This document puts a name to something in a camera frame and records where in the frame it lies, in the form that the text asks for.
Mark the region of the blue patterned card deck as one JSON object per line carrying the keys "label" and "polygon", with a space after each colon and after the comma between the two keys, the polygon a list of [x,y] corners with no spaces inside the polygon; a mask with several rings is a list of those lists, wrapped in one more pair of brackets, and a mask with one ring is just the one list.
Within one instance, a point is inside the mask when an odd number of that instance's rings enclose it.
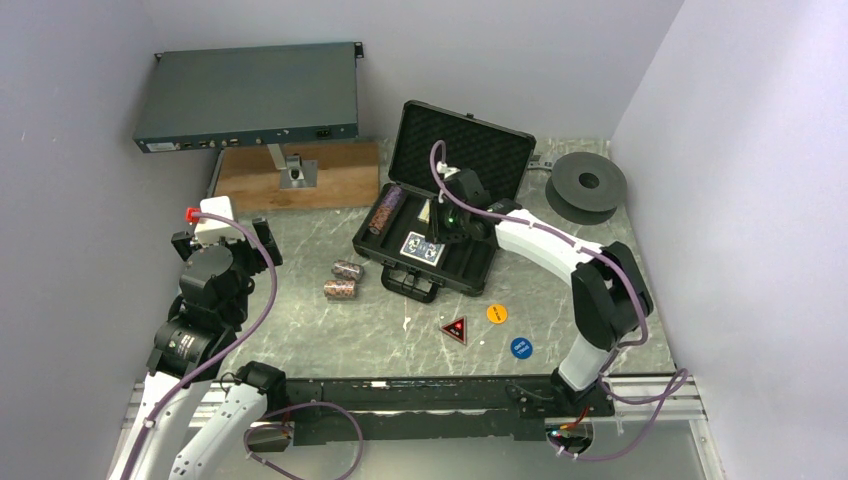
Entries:
{"label": "blue patterned card deck", "polygon": [[432,243],[423,234],[410,231],[402,243],[399,253],[426,265],[437,266],[444,251],[444,244]]}

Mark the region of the orange black chip stack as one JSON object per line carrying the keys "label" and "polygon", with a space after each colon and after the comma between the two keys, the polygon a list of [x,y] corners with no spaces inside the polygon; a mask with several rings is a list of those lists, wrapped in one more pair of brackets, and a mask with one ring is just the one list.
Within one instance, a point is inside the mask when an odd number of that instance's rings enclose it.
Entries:
{"label": "orange black chip stack", "polygon": [[369,222],[368,231],[373,235],[380,235],[388,224],[392,212],[392,207],[378,207]]}

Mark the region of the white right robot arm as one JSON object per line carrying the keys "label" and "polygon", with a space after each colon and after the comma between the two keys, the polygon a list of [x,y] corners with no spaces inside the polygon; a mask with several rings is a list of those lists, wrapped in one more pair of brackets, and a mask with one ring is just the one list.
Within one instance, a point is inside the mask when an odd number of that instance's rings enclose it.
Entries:
{"label": "white right robot arm", "polygon": [[578,413],[615,353],[648,339],[647,317],[653,302],[632,251],[620,242],[603,246],[581,240],[509,200],[486,208],[473,206],[471,195],[461,196],[460,188],[469,186],[476,193],[476,173],[442,161],[430,171],[438,191],[433,205],[453,214],[435,219],[435,225],[458,227],[463,217],[477,221],[501,249],[532,261],[570,286],[578,335],[554,371],[557,383],[550,392],[557,411]]}

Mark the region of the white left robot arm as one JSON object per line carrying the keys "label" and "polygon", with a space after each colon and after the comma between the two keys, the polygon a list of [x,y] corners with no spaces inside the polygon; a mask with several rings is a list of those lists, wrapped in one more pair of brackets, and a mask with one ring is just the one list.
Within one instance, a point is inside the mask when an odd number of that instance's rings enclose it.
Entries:
{"label": "white left robot arm", "polygon": [[203,241],[198,232],[172,237],[185,262],[179,293],[154,336],[139,410],[113,479],[206,479],[252,422],[286,409],[284,372],[251,361],[237,370],[213,417],[187,435],[223,360],[248,337],[241,327],[255,275],[274,275],[283,262],[265,218],[253,219],[251,229],[227,224],[236,230],[233,239]]}

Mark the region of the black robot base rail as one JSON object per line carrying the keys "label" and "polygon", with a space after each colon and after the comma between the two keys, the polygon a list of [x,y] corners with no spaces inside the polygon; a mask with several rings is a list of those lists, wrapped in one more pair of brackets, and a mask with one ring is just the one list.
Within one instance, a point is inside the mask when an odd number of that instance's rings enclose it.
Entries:
{"label": "black robot base rail", "polygon": [[251,442],[274,436],[296,446],[364,440],[508,437],[542,441],[558,421],[587,424],[615,408],[597,387],[566,392],[551,374],[288,379],[273,389],[262,422],[279,422]]}

